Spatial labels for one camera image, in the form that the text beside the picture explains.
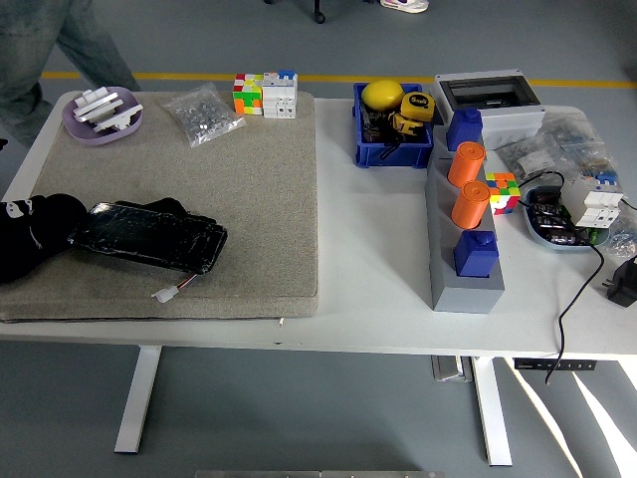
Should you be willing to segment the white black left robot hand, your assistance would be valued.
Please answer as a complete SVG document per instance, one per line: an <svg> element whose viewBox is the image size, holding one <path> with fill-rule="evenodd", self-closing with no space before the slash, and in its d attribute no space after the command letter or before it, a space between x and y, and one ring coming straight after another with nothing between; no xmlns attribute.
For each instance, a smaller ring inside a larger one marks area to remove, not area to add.
<svg viewBox="0 0 637 478"><path fill-rule="evenodd" d="M1 203L2 249L10 252L43 249L41 213L45 203L42 195Z"/></svg>

